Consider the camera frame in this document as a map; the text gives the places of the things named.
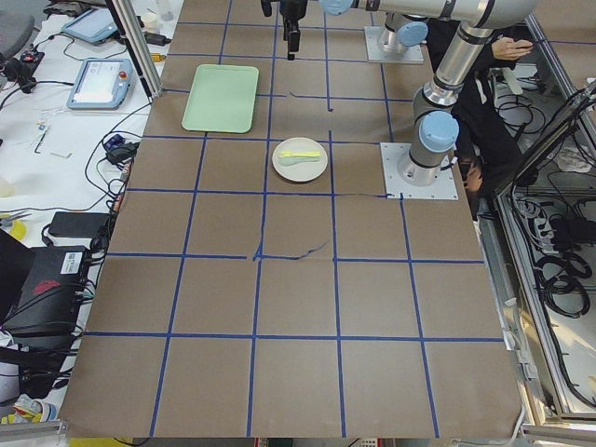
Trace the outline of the yellow plastic fork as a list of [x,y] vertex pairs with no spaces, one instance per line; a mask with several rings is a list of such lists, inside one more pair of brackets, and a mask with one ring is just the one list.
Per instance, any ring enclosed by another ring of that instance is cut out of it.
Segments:
[[305,151],[305,152],[295,152],[295,151],[282,151],[279,153],[280,158],[290,158],[290,157],[302,157],[302,158],[317,158],[320,157],[319,151]]

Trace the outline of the white round plate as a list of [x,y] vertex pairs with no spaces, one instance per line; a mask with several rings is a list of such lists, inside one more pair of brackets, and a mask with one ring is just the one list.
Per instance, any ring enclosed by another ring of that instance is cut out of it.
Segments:
[[[282,151],[319,151],[320,161],[318,163],[302,163],[295,166],[282,167],[278,164],[279,153]],[[318,142],[304,137],[295,137],[277,145],[272,155],[272,164],[275,171],[282,178],[292,182],[305,183],[315,180],[325,171],[328,166],[328,156],[325,148]]]

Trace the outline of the green plastic tray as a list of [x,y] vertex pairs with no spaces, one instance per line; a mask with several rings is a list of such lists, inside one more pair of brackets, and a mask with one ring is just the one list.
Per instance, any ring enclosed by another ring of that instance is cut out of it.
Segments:
[[201,64],[183,113],[190,131],[238,133],[252,126],[259,70],[253,66]]

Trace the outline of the light blue plastic spoon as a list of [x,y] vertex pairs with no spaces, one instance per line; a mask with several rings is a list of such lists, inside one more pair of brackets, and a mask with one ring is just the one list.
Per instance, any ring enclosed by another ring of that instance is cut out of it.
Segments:
[[320,156],[306,157],[306,156],[289,156],[280,157],[278,164],[282,167],[295,166],[302,163],[318,163]]

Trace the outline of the blue teach pendant far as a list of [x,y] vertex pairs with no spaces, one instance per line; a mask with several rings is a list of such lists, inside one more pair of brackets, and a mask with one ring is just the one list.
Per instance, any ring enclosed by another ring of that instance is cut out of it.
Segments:
[[117,32],[117,27],[109,9],[92,8],[64,24],[61,32],[97,46],[112,37]]

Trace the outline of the blue teach pendant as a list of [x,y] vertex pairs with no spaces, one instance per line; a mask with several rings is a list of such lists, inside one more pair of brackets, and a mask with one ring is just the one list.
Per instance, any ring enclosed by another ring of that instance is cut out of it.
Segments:
[[61,32],[97,46],[112,37],[117,32],[117,27],[109,9],[92,8],[64,24]]
[[71,110],[115,110],[125,100],[133,76],[129,59],[85,59],[66,107]]

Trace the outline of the blue teach pendant near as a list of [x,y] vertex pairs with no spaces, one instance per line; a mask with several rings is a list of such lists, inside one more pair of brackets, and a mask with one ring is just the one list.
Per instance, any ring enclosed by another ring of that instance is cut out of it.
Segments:
[[125,100],[133,76],[129,59],[85,59],[66,107],[71,110],[115,110]]

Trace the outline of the person in black clothes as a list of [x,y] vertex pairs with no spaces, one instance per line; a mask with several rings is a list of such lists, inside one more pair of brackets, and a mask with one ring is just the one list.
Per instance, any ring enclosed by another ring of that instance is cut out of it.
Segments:
[[533,48],[532,42],[511,37],[509,29],[496,31],[467,70],[452,109],[459,125],[458,166],[473,219],[477,218],[480,200],[490,196],[522,158],[518,144],[495,109],[489,71],[513,69],[517,60],[529,55]]

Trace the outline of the black power adapter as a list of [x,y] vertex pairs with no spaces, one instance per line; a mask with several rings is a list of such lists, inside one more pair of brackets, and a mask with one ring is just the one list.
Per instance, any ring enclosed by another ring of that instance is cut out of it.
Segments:
[[100,212],[57,211],[47,232],[53,237],[93,238],[106,226],[108,217]]

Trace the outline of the black computer box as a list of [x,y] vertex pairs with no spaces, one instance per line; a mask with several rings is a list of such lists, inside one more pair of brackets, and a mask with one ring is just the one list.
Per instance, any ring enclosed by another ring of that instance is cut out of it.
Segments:
[[93,295],[88,283],[89,250],[83,246],[35,247],[33,254],[20,299],[2,328],[13,334],[72,328],[80,306]]

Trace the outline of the aluminium frame post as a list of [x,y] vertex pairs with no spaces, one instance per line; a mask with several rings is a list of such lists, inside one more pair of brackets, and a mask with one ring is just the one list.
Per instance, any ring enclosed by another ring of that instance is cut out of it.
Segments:
[[159,97],[163,91],[163,84],[131,2],[129,0],[106,0],[105,3],[124,39],[146,96],[151,100]]

